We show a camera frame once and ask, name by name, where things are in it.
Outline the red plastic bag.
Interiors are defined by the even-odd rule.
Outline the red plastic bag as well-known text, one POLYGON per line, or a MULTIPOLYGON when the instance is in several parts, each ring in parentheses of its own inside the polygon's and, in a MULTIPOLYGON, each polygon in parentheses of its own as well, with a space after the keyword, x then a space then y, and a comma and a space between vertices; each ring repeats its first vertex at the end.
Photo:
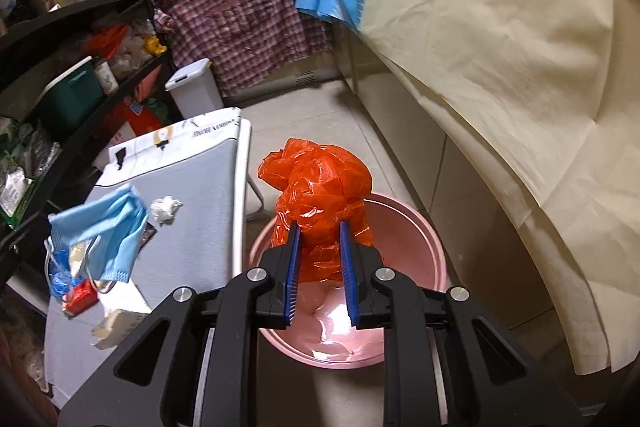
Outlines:
POLYGON ((358 244, 374 244, 364 205, 372 194, 372 176, 348 150, 291 138, 262 160, 257 176, 280 192, 271 245, 286 243, 293 222, 299 227, 302 283, 341 280, 343 221, 349 223, 358 244))

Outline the white tissue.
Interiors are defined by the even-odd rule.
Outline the white tissue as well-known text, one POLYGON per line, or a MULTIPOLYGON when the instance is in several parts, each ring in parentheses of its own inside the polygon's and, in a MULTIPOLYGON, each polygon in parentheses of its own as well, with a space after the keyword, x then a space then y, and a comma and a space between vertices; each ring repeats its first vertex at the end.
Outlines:
POLYGON ((172 196, 164 196, 151 202, 150 213, 159 225, 171 225, 174 222, 177 211, 183 206, 179 199, 172 196))

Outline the white paper box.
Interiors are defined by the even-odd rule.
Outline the white paper box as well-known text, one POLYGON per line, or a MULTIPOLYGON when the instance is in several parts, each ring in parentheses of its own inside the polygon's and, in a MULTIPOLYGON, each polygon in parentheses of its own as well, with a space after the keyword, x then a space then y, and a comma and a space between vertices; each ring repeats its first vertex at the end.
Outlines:
POLYGON ((91 335, 96 340, 93 346, 99 350, 112 349, 119 345, 146 317, 146 313, 115 310, 98 325, 91 335))

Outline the blue face mask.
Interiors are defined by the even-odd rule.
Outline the blue face mask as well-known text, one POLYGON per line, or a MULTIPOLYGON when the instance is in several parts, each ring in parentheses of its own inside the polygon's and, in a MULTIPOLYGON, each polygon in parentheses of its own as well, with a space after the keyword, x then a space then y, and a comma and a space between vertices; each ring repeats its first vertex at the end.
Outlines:
POLYGON ((135 187, 125 184, 48 220, 44 273, 49 255, 67 249, 73 276, 89 280, 98 293, 105 295, 116 284, 129 282, 149 221, 149 210, 135 187))

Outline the blue plastic bag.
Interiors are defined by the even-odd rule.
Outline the blue plastic bag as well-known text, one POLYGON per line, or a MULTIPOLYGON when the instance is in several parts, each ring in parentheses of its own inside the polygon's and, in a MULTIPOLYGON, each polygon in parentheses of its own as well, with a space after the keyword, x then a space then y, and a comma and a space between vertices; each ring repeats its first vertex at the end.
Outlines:
POLYGON ((70 271, 70 252, 67 249, 49 255, 46 273, 50 294, 58 300, 81 283, 81 278, 74 277, 70 271))

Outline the white small trash bin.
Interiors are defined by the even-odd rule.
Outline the white small trash bin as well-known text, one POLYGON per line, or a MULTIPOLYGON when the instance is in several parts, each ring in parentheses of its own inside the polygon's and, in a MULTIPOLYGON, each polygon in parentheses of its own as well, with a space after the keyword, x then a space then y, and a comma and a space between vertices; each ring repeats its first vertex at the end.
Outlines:
POLYGON ((184 118, 224 107, 208 58, 178 69, 165 83, 165 90, 184 118))

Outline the pink plastic bucket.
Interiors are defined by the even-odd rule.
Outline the pink plastic bucket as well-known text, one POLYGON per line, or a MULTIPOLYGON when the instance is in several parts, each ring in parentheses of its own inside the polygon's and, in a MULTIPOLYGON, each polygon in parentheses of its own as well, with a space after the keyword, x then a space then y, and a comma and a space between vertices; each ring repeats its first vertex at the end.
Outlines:
MULTIPOLYGON (((447 268, 442 243, 418 210, 393 197, 372 193, 364 200, 382 263, 410 277, 416 285, 444 291, 447 268)), ((271 347, 292 360, 319 369, 361 369, 384 359, 383 329, 356 329, 349 313, 364 320, 371 311, 367 286, 356 281, 362 271, 347 271, 346 284, 332 280, 298 285, 291 326, 262 329, 271 347)))

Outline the grey table mat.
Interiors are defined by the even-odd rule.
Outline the grey table mat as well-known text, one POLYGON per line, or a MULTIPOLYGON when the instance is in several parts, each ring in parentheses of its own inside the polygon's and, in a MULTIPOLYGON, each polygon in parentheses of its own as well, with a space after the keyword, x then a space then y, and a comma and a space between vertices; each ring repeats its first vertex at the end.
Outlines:
POLYGON ((86 202, 130 184, 149 221, 128 283, 98 293, 98 303, 77 317, 63 313, 62 299, 50 300, 44 373, 57 407, 115 349, 93 346, 91 331, 108 314, 121 309, 148 316, 178 287, 201 293, 240 272, 249 135, 240 110, 228 107, 110 148, 86 202), (159 225, 150 213, 151 202, 164 196, 183 203, 171 225, 159 225))

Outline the red cigarette box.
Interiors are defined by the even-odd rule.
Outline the red cigarette box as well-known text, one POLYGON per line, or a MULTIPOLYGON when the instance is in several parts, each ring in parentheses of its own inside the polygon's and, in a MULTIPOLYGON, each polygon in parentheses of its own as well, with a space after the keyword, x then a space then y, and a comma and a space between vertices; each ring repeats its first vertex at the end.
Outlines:
POLYGON ((96 305, 98 301, 96 288, 89 280, 82 280, 63 296, 62 310, 68 317, 77 317, 78 314, 96 305))

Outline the white label jar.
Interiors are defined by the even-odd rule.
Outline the white label jar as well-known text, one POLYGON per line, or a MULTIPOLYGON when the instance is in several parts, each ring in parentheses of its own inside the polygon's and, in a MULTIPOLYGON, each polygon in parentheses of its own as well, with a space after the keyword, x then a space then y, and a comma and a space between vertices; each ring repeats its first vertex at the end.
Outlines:
POLYGON ((107 62, 99 62, 99 64, 96 65, 94 72, 96 73, 99 84, 106 95, 110 95, 118 90, 118 82, 107 62))

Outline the yellow toy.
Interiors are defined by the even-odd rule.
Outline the yellow toy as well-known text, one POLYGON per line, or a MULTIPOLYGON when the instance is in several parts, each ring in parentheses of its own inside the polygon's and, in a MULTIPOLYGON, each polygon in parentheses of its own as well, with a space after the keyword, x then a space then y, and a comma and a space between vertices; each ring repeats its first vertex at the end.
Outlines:
POLYGON ((167 51, 167 46, 164 46, 156 35, 149 35, 143 40, 143 49, 152 57, 159 57, 167 51))

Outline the green food packet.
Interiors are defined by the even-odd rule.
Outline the green food packet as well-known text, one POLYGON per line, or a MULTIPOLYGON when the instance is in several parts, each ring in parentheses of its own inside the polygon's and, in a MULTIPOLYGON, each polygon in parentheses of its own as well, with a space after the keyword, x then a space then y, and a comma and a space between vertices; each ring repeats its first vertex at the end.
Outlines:
POLYGON ((22 167, 6 174, 0 204, 2 217, 11 228, 15 228, 22 220, 31 188, 32 179, 26 176, 22 167))

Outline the green storage box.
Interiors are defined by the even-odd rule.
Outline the green storage box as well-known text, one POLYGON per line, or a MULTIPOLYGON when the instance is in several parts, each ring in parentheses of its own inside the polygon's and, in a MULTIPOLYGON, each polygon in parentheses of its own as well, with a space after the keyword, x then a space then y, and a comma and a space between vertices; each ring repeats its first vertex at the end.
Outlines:
POLYGON ((47 84, 36 102, 38 114, 71 128, 81 124, 104 98, 91 56, 47 84))

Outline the red plaid shirt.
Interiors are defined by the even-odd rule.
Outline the red plaid shirt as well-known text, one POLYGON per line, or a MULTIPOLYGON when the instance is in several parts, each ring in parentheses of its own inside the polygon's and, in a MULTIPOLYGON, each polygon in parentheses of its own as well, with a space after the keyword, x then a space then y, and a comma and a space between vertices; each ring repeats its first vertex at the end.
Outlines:
POLYGON ((221 95, 255 86, 281 67, 328 52, 329 24, 295 0, 152 0, 156 29, 178 67, 207 58, 221 95))

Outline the cream cloth sheet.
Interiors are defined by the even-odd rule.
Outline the cream cloth sheet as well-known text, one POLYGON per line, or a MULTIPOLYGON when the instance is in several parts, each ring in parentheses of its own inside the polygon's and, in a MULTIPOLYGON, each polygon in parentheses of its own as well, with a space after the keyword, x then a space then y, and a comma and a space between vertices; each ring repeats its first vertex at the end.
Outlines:
POLYGON ((639 0, 363 0, 358 32, 457 144, 578 373, 639 352, 639 0))

